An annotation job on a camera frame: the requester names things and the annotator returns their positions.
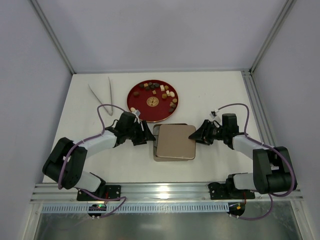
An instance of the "gray wall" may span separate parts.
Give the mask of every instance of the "gray wall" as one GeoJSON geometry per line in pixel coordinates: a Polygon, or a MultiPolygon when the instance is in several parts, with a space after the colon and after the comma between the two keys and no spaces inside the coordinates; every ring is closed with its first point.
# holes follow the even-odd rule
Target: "gray wall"
{"type": "Polygon", "coordinates": [[[288,147],[320,226],[320,1],[297,1],[255,73],[280,145],[288,147]]]}
{"type": "Polygon", "coordinates": [[[79,72],[249,68],[285,0],[38,0],[79,72]]]}
{"type": "Polygon", "coordinates": [[[0,236],[22,234],[71,80],[27,0],[0,1],[0,236]]]}

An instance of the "red tray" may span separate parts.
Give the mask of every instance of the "red tray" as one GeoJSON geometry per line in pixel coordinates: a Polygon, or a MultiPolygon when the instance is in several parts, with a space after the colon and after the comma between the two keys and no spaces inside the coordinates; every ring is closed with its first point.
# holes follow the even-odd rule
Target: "red tray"
{"type": "Polygon", "coordinates": [[[179,104],[179,97],[177,91],[169,83],[160,80],[146,80],[139,82],[130,90],[126,103],[129,110],[130,108],[135,108],[140,111],[139,118],[141,120],[146,120],[149,123],[156,123],[166,120],[176,111],[179,104]],[[175,96],[167,96],[167,98],[163,99],[162,94],[165,94],[166,91],[161,91],[160,87],[155,87],[154,89],[150,88],[148,91],[145,88],[139,87],[140,84],[147,84],[149,82],[163,86],[167,85],[169,87],[168,90],[174,92],[175,96]],[[139,96],[134,96],[134,92],[139,92],[139,96]],[[171,108],[170,103],[173,99],[177,99],[176,108],[173,112],[169,112],[169,109],[171,108]]]}

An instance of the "purple cable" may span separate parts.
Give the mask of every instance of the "purple cable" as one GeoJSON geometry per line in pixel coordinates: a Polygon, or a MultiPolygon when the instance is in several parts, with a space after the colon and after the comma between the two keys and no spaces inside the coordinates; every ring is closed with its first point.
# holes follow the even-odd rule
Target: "purple cable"
{"type": "Polygon", "coordinates": [[[247,139],[249,139],[251,142],[254,142],[256,144],[259,144],[259,145],[261,145],[261,146],[263,146],[265,148],[268,148],[268,149],[272,150],[287,165],[287,167],[289,169],[289,172],[290,172],[290,176],[291,176],[291,185],[290,185],[289,190],[287,192],[283,193],[283,194],[271,193],[271,195],[273,195],[275,197],[286,197],[286,196],[288,196],[295,188],[295,179],[296,179],[294,171],[293,171],[291,165],[289,164],[288,160],[280,152],[278,152],[276,149],[274,149],[272,146],[269,146],[269,145],[267,145],[265,143],[262,143],[262,142],[260,142],[258,140],[255,140],[255,139],[249,137],[249,135],[247,134],[247,126],[248,126],[248,121],[249,121],[249,107],[246,104],[244,104],[244,103],[232,103],[232,104],[228,104],[228,105],[222,106],[222,107],[218,108],[218,110],[220,111],[221,109],[224,109],[224,108],[230,107],[230,106],[235,106],[235,105],[244,106],[246,108],[247,114],[246,114],[246,120],[245,120],[244,131],[243,131],[245,137],[247,139]]]}
{"type": "Polygon", "coordinates": [[[266,212],[266,214],[262,215],[262,216],[258,216],[258,217],[245,217],[245,216],[236,216],[231,214],[232,217],[236,218],[236,219],[241,219],[241,220],[247,220],[247,221],[255,221],[255,220],[260,220],[260,219],[264,219],[265,217],[269,216],[270,213],[272,212],[272,210],[274,209],[274,200],[271,196],[271,194],[269,194],[270,197],[270,209],[266,212]]]}
{"type": "Polygon", "coordinates": [[[89,141],[89,140],[98,138],[98,137],[100,137],[101,135],[103,135],[103,134],[105,133],[105,123],[104,123],[104,121],[103,121],[103,119],[102,119],[102,117],[101,117],[100,111],[99,111],[99,109],[100,109],[101,107],[104,107],[104,106],[115,107],[115,108],[120,109],[120,110],[122,110],[122,111],[125,112],[124,109],[122,109],[122,108],[119,107],[119,106],[113,105],[113,104],[101,104],[101,105],[99,105],[99,106],[96,108],[96,111],[97,111],[97,113],[98,113],[98,117],[99,117],[99,119],[100,119],[100,121],[101,121],[101,124],[102,124],[102,132],[99,133],[99,134],[97,134],[97,135],[87,137],[87,138],[83,139],[82,141],[77,142],[75,145],[73,145],[73,146],[70,148],[70,150],[68,151],[68,153],[67,153],[66,156],[65,156],[65,160],[64,160],[63,165],[62,165],[62,168],[61,168],[61,172],[60,172],[59,179],[58,179],[58,189],[62,189],[62,188],[63,188],[63,187],[61,186],[62,178],[63,178],[64,172],[65,172],[65,169],[66,169],[66,165],[67,165],[68,159],[69,159],[71,153],[73,152],[73,150],[75,150],[75,148],[78,147],[80,144],[85,143],[85,142],[87,142],[87,141],[89,141]]]}
{"type": "Polygon", "coordinates": [[[270,206],[269,211],[268,211],[266,214],[264,214],[264,215],[262,215],[262,216],[259,216],[259,217],[243,217],[243,216],[239,216],[239,217],[238,217],[239,219],[248,220],[248,221],[260,220],[260,219],[263,219],[263,218],[267,217],[267,216],[271,213],[271,211],[273,210],[274,200],[273,200],[273,198],[272,198],[272,195],[275,196],[275,197],[286,197],[286,196],[288,196],[288,195],[294,190],[294,187],[295,187],[295,174],[294,174],[294,171],[293,171],[291,165],[290,165],[289,162],[287,161],[287,159],[286,159],[280,152],[278,152],[278,151],[277,151],[276,149],[274,149],[272,146],[269,146],[269,145],[267,145],[267,144],[264,144],[264,143],[262,143],[262,142],[260,142],[260,141],[258,141],[258,140],[255,140],[255,139],[249,137],[249,135],[247,134],[247,126],[248,126],[249,114],[250,114],[249,107],[248,107],[246,104],[244,104],[244,103],[239,103],[239,102],[237,102],[237,103],[231,103],[231,104],[222,106],[222,107],[218,108],[218,110],[220,111],[221,109],[224,109],[224,108],[227,108],[227,107],[230,107],[230,106],[244,106],[244,107],[246,108],[246,120],[245,120],[244,131],[243,131],[245,137],[246,137],[247,139],[249,139],[250,141],[256,143],[256,144],[259,144],[259,145],[261,145],[261,146],[263,146],[263,147],[265,147],[265,148],[268,148],[268,149],[272,150],[272,151],[273,151],[275,154],[277,154],[277,155],[281,158],[281,160],[287,165],[287,167],[288,167],[288,169],[289,169],[289,172],[290,172],[291,185],[290,185],[290,188],[289,188],[289,190],[288,190],[287,192],[285,192],[285,193],[283,193],[283,194],[275,194],[275,193],[269,194],[269,193],[268,193],[268,195],[269,195],[269,197],[270,197],[270,201],[271,201],[271,206],[270,206]]]}
{"type": "Polygon", "coordinates": [[[123,201],[115,208],[113,209],[111,212],[108,212],[104,215],[102,215],[100,218],[106,218],[110,215],[112,215],[115,211],[117,211],[119,208],[121,208],[121,206],[125,203],[125,201],[127,200],[127,197],[126,196],[121,196],[121,197],[117,197],[117,198],[112,198],[112,199],[105,199],[105,198],[100,198],[100,197],[97,197],[95,195],[93,195],[91,192],[85,190],[85,189],[80,189],[80,191],[88,194],[90,197],[94,198],[94,199],[97,199],[97,200],[100,200],[100,201],[104,201],[104,202],[110,202],[110,201],[118,201],[118,200],[121,200],[123,199],[123,201]]]}
{"type": "MultiPolygon", "coordinates": [[[[100,217],[99,217],[100,219],[106,218],[106,217],[112,215],[115,211],[117,211],[119,208],[121,208],[121,206],[122,206],[122,205],[125,203],[125,201],[127,200],[127,197],[126,197],[126,196],[117,197],[117,198],[113,198],[113,199],[105,199],[105,198],[97,197],[97,196],[93,195],[91,192],[89,192],[89,191],[87,191],[87,190],[85,190],[85,189],[79,189],[79,188],[78,188],[78,190],[80,190],[80,191],[88,194],[88,195],[91,196],[92,198],[95,198],[95,199],[97,199],[97,200],[104,201],[104,202],[117,201],[117,200],[123,199],[123,201],[122,201],[115,209],[113,209],[111,212],[108,212],[108,213],[100,216],[100,217]]],[[[98,208],[98,207],[91,207],[91,208],[92,208],[92,209],[98,209],[98,210],[103,210],[103,209],[106,210],[106,208],[98,208]]],[[[41,240],[44,239],[45,234],[46,234],[46,232],[47,232],[47,230],[48,230],[49,227],[52,228],[52,229],[54,229],[54,230],[57,230],[57,231],[69,231],[69,230],[71,230],[72,228],[74,228],[74,227],[78,226],[79,224],[82,224],[83,222],[86,222],[86,221],[88,221],[88,220],[90,220],[90,218],[85,218],[85,219],[77,222],[75,225],[73,225],[73,226],[71,226],[71,227],[67,227],[67,228],[54,228],[54,227],[51,226],[50,223],[48,223],[48,224],[46,225],[43,233],[41,234],[40,239],[41,239],[41,240]]]]}

